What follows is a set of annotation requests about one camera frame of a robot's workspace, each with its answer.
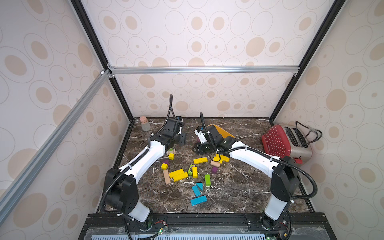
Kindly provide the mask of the natural wood cylinder block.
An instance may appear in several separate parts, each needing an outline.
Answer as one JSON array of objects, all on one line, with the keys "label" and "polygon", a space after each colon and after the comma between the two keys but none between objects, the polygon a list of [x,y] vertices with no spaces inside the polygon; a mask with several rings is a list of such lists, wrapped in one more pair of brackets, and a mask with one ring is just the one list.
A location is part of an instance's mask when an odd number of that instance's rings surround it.
[{"label": "natural wood cylinder block", "polygon": [[221,163],[219,163],[219,162],[215,162],[215,161],[211,161],[210,164],[211,164],[212,166],[216,167],[216,168],[219,168],[220,165],[221,165]]}]

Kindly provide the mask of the small teal triangle block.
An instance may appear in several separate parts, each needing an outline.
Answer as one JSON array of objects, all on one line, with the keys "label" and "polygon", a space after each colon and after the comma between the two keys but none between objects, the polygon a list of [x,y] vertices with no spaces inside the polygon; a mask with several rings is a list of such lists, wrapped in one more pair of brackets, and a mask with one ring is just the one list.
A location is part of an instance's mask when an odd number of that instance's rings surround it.
[{"label": "small teal triangle block", "polygon": [[196,186],[199,188],[199,190],[203,191],[203,184],[202,183],[196,183]]}]

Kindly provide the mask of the long yellow block pair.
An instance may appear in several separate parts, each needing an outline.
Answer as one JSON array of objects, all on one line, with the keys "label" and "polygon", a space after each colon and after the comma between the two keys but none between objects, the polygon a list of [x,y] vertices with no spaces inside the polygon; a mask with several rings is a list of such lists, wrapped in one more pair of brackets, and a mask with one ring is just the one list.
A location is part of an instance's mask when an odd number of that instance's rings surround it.
[{"label": "long yellow block pair", "polygon": [[175,182],[186,179],[188,176],[189,174],[187,172],[184,172],[183,169],[179,169],[177,171],[169,173],[169,177]]}]

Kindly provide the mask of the natural wood arch block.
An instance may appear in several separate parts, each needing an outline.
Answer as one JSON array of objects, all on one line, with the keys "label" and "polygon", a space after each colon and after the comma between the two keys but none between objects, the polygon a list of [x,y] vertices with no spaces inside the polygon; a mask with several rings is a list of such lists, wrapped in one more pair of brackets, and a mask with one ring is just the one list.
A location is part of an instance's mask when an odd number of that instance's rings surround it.
[{"label": "natural wood arch block", "polygon": [[175,154],[175,153],[176,153],[175,149],[169,149],[166,154],[169,155],[169,154]]}]

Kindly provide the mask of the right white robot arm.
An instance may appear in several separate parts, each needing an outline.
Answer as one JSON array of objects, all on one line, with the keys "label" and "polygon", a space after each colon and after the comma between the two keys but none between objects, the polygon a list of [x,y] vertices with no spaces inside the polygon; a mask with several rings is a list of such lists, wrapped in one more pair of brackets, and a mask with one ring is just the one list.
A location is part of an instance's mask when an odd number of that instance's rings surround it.
[{"label": "right white robot arm", "polygon": [[[206,125],[205,118],[200,112],[202,125],[195,130],[199,138],[196,143],[196,153],[215,154],[215,161],[223,161],[225,157],[242,161],[260,170],[271,178],[271,196],[263,211],[261,221],[265,229],[270,230],[277,225],[282,213],[288,213],[291,202],[295,199],[311,199],[318,192],[315,180],[305,171],[294,165],[290,157],[278,158],[251,148],[236,139],[216,125]],[[301,178],[306,177],[312,184],[313,190],[309,195],[295,195]]]}]

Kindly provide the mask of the aluminium crossbar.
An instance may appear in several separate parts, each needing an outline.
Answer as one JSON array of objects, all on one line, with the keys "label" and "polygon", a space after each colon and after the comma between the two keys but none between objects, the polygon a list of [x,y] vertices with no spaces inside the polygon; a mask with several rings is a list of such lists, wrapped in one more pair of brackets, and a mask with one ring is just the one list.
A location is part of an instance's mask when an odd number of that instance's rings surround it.
[{"label": "aluminium crossbar", "polygon": [[297,73],[299,66],[111,67],[113,74]]},{"label": "aluminium crossbar", "polygon": [[36,179],[37,175],[51,158],[80,115],[87,108],[97,91],[109,78],[110,72],[110,70],[103,70],[103,72],[98,75],[80,100],[74,105],[47,141],[37,151],[32,160],[13,181],[4,197],[1,199],[1,224],[3,224],[8,218],[12,210],[20,201],[21,197]]}]

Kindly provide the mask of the green upright block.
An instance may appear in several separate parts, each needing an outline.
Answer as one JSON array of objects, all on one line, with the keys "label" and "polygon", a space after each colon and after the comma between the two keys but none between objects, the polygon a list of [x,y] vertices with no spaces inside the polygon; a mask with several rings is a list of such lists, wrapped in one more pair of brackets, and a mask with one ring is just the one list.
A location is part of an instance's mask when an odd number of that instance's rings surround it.
[{"label": "green upright block", "polygon": [[211,176],[210,175],[205,175],[205,185],[206,187],[210,187],[211,186]]}]

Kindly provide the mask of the small yellow cube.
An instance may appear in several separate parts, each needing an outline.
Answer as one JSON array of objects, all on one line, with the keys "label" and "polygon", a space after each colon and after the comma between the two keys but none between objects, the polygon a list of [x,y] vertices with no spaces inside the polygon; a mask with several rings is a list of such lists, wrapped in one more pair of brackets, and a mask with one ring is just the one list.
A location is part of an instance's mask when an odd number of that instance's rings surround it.
[{"label": "small yellow cube", "polygon": [[168,164],[163,163],[161,168],[162,168],[162,170],[167,170],[168,169]]}]

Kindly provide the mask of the silver toaster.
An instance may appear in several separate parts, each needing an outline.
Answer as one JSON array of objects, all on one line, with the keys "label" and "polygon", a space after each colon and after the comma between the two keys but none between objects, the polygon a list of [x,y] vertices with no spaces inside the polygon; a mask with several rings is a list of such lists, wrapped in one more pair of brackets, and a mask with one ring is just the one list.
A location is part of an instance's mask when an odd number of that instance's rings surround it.
[{"label": "silver toaster", "polygon": [[292,158],[296,165],[306,164],[312,157],[312,149],[300,130],[296,127],[283,125],[283,129],[288,138],[288,148],[285,155]]}]

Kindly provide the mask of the yellow blocks near bowl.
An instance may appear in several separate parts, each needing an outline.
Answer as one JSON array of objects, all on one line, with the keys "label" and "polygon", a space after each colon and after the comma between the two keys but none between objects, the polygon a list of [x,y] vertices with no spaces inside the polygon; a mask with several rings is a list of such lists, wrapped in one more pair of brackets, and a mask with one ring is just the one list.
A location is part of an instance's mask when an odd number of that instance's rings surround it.
[{"label": "yellow blocks near bowl", "polygon": [[223,162],[229,162],[230,158],[227,157],[227,156],[224,156],[224,155],[219,155],[219,154],[216,154],[215,157],[213,158],[213,161],[216,162],[216,163],[220,163],[222,164]]}]

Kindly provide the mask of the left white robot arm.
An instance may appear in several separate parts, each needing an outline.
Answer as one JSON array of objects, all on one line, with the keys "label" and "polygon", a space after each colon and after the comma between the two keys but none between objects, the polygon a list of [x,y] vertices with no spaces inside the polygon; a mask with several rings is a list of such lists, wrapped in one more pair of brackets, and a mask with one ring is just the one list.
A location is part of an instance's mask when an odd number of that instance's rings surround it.
[{"label": "left white robot arm", "polygon": [[137,184],[151,165],[175,145],[184,145],[186,134],[182,132],[183,118],[173,111],[173,96],[169,97],[167,118],[162,127],[148,138],[147,146],[128,164],[106,173],[100,211],[106,205],[116,209],[126,219],[141,223],[149,220],[151,211],[139,201]]}]

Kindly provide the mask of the green rainbow arch block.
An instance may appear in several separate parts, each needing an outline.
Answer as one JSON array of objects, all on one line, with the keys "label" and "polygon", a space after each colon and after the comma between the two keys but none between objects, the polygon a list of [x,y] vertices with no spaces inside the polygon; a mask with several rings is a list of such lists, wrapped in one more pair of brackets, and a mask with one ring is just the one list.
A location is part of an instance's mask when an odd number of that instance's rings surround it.
[{"label": "green rainbow arch block", "polygon": [[189,167],[189,170],[188,170],[188,175],[189,176],[192,176],[193,175],[193,171],[192,171],[192,168],[195,167],[195,165],[190,165]]}]

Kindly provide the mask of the aluminium crossbar rear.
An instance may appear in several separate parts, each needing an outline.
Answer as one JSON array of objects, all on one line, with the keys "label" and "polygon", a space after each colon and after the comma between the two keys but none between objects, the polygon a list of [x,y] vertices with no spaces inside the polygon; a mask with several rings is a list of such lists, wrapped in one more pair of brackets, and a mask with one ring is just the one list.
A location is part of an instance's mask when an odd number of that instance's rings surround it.
[{"label": "aluminium crossbar rear", "polygon": [[299,66],[111,67],[113,74],[297,73]]}]

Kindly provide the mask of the yellow block centre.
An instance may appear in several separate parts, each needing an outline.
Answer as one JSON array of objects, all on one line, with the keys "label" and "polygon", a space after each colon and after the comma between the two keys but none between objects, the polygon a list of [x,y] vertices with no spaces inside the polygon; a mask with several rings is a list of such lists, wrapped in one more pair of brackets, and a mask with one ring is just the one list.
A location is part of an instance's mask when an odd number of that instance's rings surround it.
[{"label": "yellow block centre", "polygon": [[192,176],[193,176],[193,178],[197,178],[198,177],[198,169],[197,169],[197,167],[192,167]]}]

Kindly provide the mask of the natural wood long block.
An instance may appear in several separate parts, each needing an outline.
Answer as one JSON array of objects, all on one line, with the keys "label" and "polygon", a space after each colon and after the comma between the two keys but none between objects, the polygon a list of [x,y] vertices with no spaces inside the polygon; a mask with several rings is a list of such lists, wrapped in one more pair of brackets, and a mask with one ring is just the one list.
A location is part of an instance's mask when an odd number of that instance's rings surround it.
[{"label": "natural wood long block", "polygon": [[164,174],[164,179],[165,179],[166,185],[170,184],[171,179],[170,179],[168,170],[163,170],[163,174]]}]

